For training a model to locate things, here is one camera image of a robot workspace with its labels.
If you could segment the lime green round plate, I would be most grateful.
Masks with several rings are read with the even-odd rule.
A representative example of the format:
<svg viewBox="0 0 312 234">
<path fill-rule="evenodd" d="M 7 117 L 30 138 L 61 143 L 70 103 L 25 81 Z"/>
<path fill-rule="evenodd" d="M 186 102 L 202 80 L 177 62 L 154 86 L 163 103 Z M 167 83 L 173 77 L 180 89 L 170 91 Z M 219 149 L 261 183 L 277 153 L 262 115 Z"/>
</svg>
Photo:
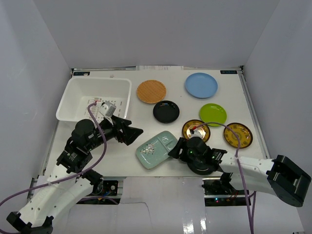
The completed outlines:
<svg viewBox="0 0 312 234">
<path fill-rule="evenodd" d="M 224 124 L 227 120 L 226 110 L 215 103 L 203 105 L 199 110 L 199 116 L 201 121 L 210 122 L 209 126 L 211 127 L 219 127 L 216 122 Z"/>
</svg>

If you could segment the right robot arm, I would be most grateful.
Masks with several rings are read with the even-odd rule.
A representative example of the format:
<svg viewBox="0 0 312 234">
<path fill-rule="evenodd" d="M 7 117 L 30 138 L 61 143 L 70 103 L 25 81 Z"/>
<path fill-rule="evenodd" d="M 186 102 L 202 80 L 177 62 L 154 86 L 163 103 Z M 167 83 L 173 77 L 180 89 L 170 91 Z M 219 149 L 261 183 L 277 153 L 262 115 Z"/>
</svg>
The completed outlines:
<svg viewBox="0 0 312 234">
<path fill-rule="evenodd" d="M 274 195 L 283 202 L 302 207 L 312 178 L 286 156 L 275 159 L 236 158 L 226 150 L 210 148 L 199 137 L 180 138 L 169 156 L 187 163 L 197 175 L 221 172 L 217 190 L 236 190 Z"/>
</svg>

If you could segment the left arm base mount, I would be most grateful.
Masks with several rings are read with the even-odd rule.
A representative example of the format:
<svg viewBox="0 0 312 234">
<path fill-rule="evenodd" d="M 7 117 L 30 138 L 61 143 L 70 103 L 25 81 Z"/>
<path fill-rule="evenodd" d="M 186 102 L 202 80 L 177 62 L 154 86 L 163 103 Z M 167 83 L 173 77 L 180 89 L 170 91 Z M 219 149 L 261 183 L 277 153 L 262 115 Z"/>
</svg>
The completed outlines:
<svg viewBox="0 0 312 234">
<path fill-rule="evenodd" d="M 97 190 L 80 200 L 84 205 L 118 205 L 121 193 L 118 191 L 118 180 L 104 180 Z"/>
</svg>

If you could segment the celadon rectangular divided plate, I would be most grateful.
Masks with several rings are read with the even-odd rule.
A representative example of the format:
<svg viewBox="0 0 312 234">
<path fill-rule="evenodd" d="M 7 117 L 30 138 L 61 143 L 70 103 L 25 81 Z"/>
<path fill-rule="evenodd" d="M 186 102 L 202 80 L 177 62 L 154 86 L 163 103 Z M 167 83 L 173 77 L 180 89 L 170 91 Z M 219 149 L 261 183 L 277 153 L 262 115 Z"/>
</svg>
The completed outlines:
<svg viewBox="0 0 312 234">
<path fill-rule="evenodd" d="M 169 158 L 168 153 L 178 140 L 169 131 L 163 131 L 136 149 L 136 156 L 145 169 L 152 169 Z"/>
</svg>

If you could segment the yellow patterned plate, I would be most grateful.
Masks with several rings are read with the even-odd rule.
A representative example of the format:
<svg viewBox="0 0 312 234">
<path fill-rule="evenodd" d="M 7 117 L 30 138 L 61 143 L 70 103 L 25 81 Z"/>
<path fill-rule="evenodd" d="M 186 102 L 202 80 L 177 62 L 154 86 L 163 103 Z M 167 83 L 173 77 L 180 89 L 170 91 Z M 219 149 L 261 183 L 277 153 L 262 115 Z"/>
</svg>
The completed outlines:
<svg viewBox="0 0 312 234">
<path fill-rule="evenodd" d="M 245 149 L 249 147 L 253 142 L 253 135 L 251 130 L 244 124 L 233 122 L 227 125 L 227 128 L 224 128 L 223 137 L 225 141 L 232 147 L 238 147 L 238 140 L 235 134 L 230 130 L 232 129 L 235 134 L 239 137 L 240 149 Z"/>
<path fill-rule="evenodd" d="M 182 127 L 182 135 L 186 139 L 192 137 L 200 137 L 204 142 L 207 142 L 211 136 L 210 128 L 207 125 L 202 125 L 204 122 L 198 119 L 192 119 L 187 121 Z M 190 129 L 196 127 L 199 133 L 197 135 L 191 135 Z"/>
</svg>

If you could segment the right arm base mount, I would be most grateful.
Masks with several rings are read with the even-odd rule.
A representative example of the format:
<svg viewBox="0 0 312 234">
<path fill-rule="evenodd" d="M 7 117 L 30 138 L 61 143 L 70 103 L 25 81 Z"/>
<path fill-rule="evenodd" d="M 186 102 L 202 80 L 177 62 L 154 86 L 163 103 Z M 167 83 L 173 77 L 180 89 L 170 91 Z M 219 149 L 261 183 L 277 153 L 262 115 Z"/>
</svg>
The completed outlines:
<svg viewBox="0 0 312 234">
<path fill-rule="evenodd" d="M 246 206 L 244 190 L 236 190 L 221 184 L 220 178 L 211 177 L 202 180 L 206 207 Z"/>
</svg>

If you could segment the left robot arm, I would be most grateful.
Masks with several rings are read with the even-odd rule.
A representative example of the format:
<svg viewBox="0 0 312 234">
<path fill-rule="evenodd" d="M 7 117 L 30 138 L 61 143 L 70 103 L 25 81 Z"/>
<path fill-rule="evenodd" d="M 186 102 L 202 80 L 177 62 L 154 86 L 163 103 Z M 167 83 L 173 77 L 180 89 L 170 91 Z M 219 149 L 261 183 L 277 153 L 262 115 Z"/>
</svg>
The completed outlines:
<svg viewBox="0 0 312 234">
<path fill-rule="evenodd" d="M 91 151 L 116 139 L 132 144 L 143 130 L 131 127 L 131 121 L 112 116 L 94 123 L 83 119 L 76 123 L 64 151 L 57 158 L 45 184 L 36 186 L 37 193 L 19 211 L 11 212 L 6 220 L 19 234 L 50 234 L 53 223 L 63 212 L 71 209 L 89 194 L 103 189 L 102 175 L 85 166 L 91 161 Z"/>
</svg>

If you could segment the woven bamboo round plate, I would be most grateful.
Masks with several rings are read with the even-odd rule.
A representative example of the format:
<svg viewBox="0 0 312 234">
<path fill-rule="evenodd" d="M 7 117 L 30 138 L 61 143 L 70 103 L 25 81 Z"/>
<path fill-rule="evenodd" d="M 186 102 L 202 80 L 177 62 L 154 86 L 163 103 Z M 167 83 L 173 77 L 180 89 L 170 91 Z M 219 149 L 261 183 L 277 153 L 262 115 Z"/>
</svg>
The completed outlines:
<svg viewBox="0 0 312 234">
<path fill-rule="evenodd" d="M 165 85 L 158 80 L 146 80 L 136 90 L 139 100 L 146 104 L 156 104 L 162 101 L 166 93 Z"/>
</svg>

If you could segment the light blue round plate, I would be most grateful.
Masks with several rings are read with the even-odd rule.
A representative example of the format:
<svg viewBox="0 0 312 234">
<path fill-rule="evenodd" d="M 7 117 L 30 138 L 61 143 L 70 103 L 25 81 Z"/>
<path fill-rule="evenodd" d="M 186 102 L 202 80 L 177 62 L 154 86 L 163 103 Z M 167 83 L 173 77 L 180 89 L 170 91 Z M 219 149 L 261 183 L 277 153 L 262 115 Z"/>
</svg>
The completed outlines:
<svg viewBox="0 0 312 234">
<path fill-rule="evenodd" d="M 206 73 L 194 73 L 189 75 L 184 83 L 186 91 L 193 97 L 206 99 L 214 96 L 218 90 L 218 84 L 214 77 Z"/>
</svg>

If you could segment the black glossy round plate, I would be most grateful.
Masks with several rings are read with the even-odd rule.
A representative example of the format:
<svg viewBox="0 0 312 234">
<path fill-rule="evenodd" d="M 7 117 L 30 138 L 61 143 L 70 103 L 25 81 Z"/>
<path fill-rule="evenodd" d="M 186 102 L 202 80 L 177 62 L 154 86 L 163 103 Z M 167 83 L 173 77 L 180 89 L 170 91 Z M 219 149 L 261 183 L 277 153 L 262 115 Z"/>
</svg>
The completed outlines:
<svg viewBox="0 0 312 234">
<path fill-rule="evenodd" d="M 180 109 L 178 105 L 169 100 L 160 101 L 153 108 L 153 116 L 155 119 L 164 124 L 176 121 L 179 114 Z"/>
</svg>

